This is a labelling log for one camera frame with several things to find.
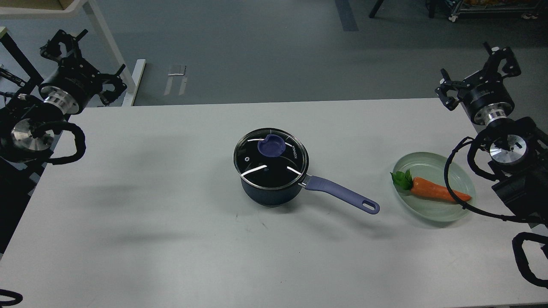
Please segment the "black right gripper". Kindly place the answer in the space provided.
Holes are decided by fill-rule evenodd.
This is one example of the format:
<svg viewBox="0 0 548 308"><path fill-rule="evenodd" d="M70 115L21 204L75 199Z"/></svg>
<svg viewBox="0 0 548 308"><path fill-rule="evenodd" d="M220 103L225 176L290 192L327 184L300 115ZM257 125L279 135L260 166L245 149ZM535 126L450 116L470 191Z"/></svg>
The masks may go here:
<svg viewBox="0 0 548 308"><path fill-rule="evenodd" d="M483 66L483 76L479 72L468 76L463 81L455 81L444 69L440 69L442 79L435 93L448 111L454 111L462 102L468 118L473 124L488 125L488 109L493 105L496 110L502 110L505 116L515 109L515 103L503 84L505 78L517 77L522 70L511 47L491 47L486 41L483 43L488 52L488 59ZM449 96L449 91L458 93L462 90L462 97Z"/></svg>

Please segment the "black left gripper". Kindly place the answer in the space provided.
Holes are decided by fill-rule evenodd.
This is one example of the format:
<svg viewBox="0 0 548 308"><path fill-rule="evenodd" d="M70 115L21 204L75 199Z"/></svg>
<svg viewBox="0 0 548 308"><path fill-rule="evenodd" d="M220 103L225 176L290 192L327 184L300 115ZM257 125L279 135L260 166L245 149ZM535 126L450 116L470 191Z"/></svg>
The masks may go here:
<svg viewBox="0 0 548 308"><path fill-rule="evenodd" d="M55 93L63 93L70 102L66 114L77 115L83 112L92 97L99 93L102 105L109 106L117 100L127 84L121 74L126 65L122 64L114 74L100 71L83 59L80 40L88 33L83 29L73 36L64 30L59 30L52 39L40 47L41 57L57 63L57 69L39 86L43 99Z"/></svg>

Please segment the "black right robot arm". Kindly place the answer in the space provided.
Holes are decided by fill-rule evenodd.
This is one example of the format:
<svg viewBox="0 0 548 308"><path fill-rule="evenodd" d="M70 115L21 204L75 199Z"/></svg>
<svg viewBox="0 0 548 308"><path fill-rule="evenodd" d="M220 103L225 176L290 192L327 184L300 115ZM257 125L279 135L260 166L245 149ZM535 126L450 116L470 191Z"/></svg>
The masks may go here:
<svg viewBox="0 0 548 308"><path fill-rule="evenodd" d="M513 120L515 103L504 86L506 78L521 74L511 47L491 47L483 68L458 81L445 69L435 92L447 110L462 105L472 124L485 128L476 137L462 139L444 165L444 185L463 209L504 222L547 226L547 134L530 117ZM492 190L512 212L486 212L457 196L450 187L454 156L469 146L467 163L474 174L493 181Z"/></svg>

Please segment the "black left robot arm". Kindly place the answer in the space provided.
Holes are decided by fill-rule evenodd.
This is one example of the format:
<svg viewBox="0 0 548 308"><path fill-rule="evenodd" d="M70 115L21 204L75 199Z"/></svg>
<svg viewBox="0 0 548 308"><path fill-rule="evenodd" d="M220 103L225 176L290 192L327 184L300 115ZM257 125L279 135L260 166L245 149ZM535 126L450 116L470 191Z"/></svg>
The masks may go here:
<svg viewBox="0 0 548 308"><path fill-rule="evenodd" d="M86 137L69 122L70 116L81 114L94 96L107 107L127 90L121 78L125 65L106 74L84 58L79 42L87 33L84 29L73 36L59 30L40 48L41 57L57 65L43 78L7 31L1 31L2 46L29 76L24 80L1 69L1 77L18 87L1 93L1 201L14 201L35 187L31 171L19 170L15 164L64 165L80 160Z"/></svg>

